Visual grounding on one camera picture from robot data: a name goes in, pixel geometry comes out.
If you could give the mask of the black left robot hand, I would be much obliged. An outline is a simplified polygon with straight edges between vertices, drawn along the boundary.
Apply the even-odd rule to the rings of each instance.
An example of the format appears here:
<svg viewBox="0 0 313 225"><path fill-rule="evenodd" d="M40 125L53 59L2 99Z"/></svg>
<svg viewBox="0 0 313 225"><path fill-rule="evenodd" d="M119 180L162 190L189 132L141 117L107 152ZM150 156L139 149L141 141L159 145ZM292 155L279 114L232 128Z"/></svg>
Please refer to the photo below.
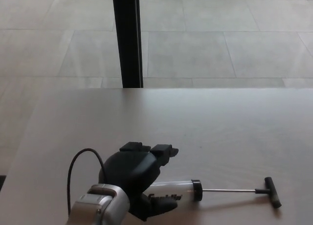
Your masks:
<svg viewBox="0 0 313 225"><path fill-rule="evenodd" d="M128 142L110 156L100 170L98 182L120 187L130 201L129 213L142 221L177 208L172 198L149 199L143 192L158 178L160 167L176 156L179 150L170 144L145 146Z"/></svg>

